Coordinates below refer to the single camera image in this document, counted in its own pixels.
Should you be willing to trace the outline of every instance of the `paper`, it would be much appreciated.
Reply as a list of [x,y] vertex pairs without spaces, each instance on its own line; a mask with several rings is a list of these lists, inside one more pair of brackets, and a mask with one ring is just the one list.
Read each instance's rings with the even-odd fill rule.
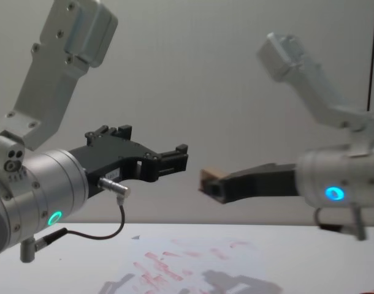
[[266,281],[262,258],[249,242],[234,239],[131,240],[118,282],[99,294],[279,294]]

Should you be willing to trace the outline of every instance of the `green led light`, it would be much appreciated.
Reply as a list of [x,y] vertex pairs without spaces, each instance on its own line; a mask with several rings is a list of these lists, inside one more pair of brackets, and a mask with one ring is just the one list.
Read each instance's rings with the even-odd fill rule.
[[48,225],[54,225],[56,224],[61,218],[62,218],[63,213],[61,211],[57,211],[53,213],[48,220]]

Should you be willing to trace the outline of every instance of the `white wall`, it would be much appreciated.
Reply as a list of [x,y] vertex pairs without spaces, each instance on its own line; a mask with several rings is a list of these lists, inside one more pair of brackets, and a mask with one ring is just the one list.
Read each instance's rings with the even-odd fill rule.
[[[297,197],[221,206],[198,193],[199,170],[294,162],[307,148],[343,142],[345,134],[317,126],[290,88],[270,80],[255,53],[271,31],[296,34],[339,90],[365,108],[374,0],[104,3],[119,18],[112,46],[79,81],[59,133],[41,150],[76,148],[89,130],[131,124],[133,140],[157,152],[187,143],[190,159],[188,171],[155,184],[124,182],[133,190],[128,221],[310,223],[312,209]],[[0,116],[18,95],[51,4],[0,1]],[[119,217],[114,196],[104,193],[69,220]]]

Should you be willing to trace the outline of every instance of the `robotic arm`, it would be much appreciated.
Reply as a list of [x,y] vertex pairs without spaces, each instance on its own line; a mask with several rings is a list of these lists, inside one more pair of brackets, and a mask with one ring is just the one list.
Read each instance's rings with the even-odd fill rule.
[[[269,34],[258,56],[275,81],[294,88],[318,123],[348,129],[351,142],[310,150],[294,165],[268,164],[230,175],[202,170],[200,189],[221,203],[304,196],[317,209],[322,229],[366,239],[361,208],[374,207],[374,117],[348,105],[294,36]],[[350,208],[354,224],[320,224],[323,208]]]
[[130,140],[131,126],[102,126],[85,135],[84,147],[25,157],[59,129],[78,79],[101,65],[117,24],[98,0],[54,1],[14,109],[0,120],[0,253],[21,243],[21,260],[31,262],[48,245],[33,235],[87,199],[110,190],[122,206],[130,191],[120,181],[154,182],[186,169],[186,145],[153,152]]

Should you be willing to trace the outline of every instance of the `white table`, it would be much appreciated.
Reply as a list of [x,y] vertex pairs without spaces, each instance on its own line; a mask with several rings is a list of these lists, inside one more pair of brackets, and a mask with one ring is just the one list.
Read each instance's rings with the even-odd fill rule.
[[[62,226],[94,235],[117,228],[116,224],[62,224],[45,233]],[[244,239],[264,254],[267,274],[284,294],[359,294],[374,290],[374,228],[368,234],[368,241],[357,242],[315,227],[127,224],[108,241],[65,236],[28,265],[20,263],[19,246],[3,252],[0,294],[98,294],[120,272],[129,253],[126,241],[137,235]]]

